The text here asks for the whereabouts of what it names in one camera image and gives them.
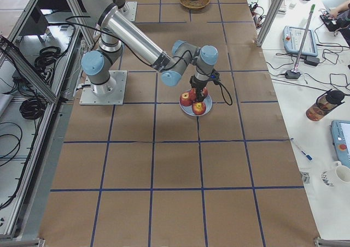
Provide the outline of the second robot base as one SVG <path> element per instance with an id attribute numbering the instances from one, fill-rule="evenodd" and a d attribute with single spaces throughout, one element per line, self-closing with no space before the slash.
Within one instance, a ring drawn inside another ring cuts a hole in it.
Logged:
<path id="1" fill-rule="evenodd" d="M 123 14 L 125 18 L 127 18 L 131 22 L 135 22 L 136 13 L 137 13 L 137 2 L 136 1 L 127 1 L 124 6 L 120 8 L 120 12 Z"/>

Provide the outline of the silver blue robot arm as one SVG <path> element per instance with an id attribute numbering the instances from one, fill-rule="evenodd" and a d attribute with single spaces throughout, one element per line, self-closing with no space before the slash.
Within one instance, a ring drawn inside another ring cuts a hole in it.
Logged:
<path id="1" fill-rule="evenodd" d="M 219 73 L 214 69 L 218 59 L 215 47 L 200 48 L 178 40 L 169 56 L 122 14 L 126 0 L 82 0 L 82 3 L 103 34 L 111 37 L 115 44 L 123 42 L 135 55 L 140 55 L 144 63 L 161 73 L 165 85 L 176 86 L 189 64 L 196 67 L 190 85 L 196 90 L 199 101 L 203 101 L 203 88 L 209 81 L 219 84 Z"/>

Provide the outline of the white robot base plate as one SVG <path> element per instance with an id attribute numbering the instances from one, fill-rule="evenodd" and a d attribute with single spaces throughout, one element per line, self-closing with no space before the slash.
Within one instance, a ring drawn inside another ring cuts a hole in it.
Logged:
<path id="1" fill-rule="evenodd" d="M 123 105 L 127 71 L 110 70 L 109 74 L 109 80 L 103 85 L 95 85 L 86 77 L 80 105 Z"/>

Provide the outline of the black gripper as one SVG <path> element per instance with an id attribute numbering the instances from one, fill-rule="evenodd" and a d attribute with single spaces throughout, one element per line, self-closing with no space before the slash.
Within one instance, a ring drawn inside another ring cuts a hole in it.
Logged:
<path id="1" fill-rule="evenodd" d="M 196 72 L 195 75 L 190 78 L 189 83 L 192 88 L 195 88 L 195 102 L 203 102 L 204 99 L 208 96 L 206 85 L 211 81 L 214 85 L 219 85 L 220 73 L 217 71 L 212 71 L 210 75 L 204 75 Z"/>

